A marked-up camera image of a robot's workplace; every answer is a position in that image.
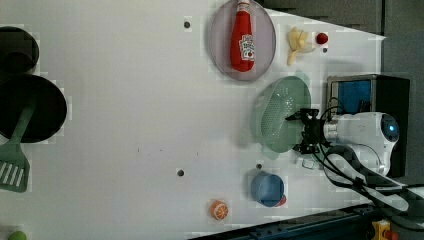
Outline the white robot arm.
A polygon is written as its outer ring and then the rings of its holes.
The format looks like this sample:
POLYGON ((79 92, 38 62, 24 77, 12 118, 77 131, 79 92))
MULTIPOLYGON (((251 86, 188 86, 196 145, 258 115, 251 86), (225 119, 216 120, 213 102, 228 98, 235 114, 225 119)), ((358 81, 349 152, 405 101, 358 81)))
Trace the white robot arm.
POLYGON ((402 184, 388 176, 400 140, 391 115, 362 112, 324 118, 317 114, 316 109, 302 108, 286 119, 303 123, 299 150, 314 154, 334 185, 349 188, 395 215, 423 215, 423 186, 402 184))

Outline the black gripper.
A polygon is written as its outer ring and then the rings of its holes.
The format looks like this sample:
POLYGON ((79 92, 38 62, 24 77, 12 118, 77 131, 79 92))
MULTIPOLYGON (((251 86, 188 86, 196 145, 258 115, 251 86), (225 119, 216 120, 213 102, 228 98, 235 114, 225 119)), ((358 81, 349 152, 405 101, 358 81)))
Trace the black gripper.
POLYGON ((318 118, 318 109, 302 108, 300 111, 286 117, 287 121, 301 120, 304 129, 301 133, 302 142, 296 144, 293 149, 300 154, 312 154, 315 152, 315 146, 329 147, 330 143, 324 136, 324 120, 318 118))

